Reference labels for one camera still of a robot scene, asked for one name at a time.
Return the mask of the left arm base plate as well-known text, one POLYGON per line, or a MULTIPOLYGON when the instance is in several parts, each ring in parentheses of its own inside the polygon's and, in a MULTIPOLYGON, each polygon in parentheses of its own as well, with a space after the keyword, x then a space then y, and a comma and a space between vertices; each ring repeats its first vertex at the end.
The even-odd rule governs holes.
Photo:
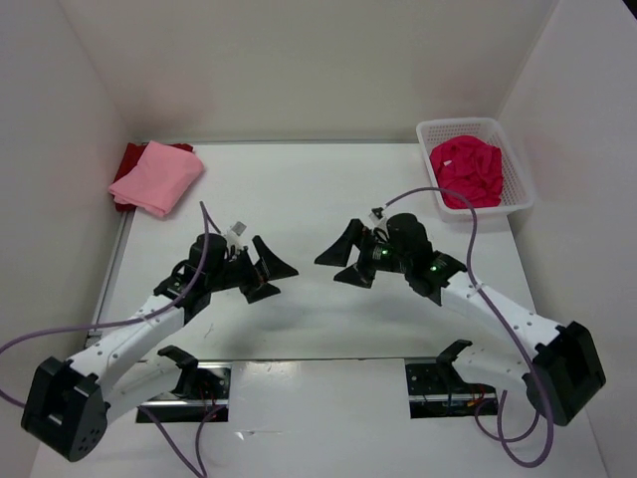
POLYGON ((213 411, 210 422, 227 422, 232 364, 204 361, 199 364, 194 386, 187 395, 164 392, 142 407, 161 423, 197 423, 213 411))

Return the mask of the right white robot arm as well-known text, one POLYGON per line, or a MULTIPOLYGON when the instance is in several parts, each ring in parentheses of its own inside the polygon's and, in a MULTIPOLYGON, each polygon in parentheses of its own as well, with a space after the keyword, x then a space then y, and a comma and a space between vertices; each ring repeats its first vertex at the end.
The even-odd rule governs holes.
POLYGON ((585 326, 546 319, 472 279, 465 264, 433 248, 411 213, 380 217, 372 228, 350 220, 315 262, 338 268, 335 281, 365 289, 379 272, 400 274, 419 296, 522 347, 520 359, 497 358, 469 340, 454 341, 436 358, 437 380, 448 391, 466 384, 522 391, 535 411, 548 404, 547 418, 565 426, 606 383, 585 326))

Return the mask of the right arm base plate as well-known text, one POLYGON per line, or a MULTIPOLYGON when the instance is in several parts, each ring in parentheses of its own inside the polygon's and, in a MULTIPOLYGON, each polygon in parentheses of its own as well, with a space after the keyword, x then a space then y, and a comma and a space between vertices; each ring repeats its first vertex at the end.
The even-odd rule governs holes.
POLYGON ((499 403, 495 389, 466 383, 433 359, 407 360, 405 376, 412 419, 495 416, 499 403))

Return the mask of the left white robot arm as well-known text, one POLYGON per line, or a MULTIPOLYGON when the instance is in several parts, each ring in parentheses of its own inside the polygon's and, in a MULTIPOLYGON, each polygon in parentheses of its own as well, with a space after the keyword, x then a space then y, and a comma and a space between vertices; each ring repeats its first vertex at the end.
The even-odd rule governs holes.
POLYGON ((160 342, 183 329, 210 304, 212 294, 238 289, 247 302, 280 294, 275 281, 295 277, 255 236, 258 259, 219 234, 202 234, 189 255, 161 281, 131 324, 91 347, 36 368, 21 417, 22 428, 70 462, 89 455, 107 427, 147 400, 168 392, 184 398, 199 383, 199 361, 160 342))

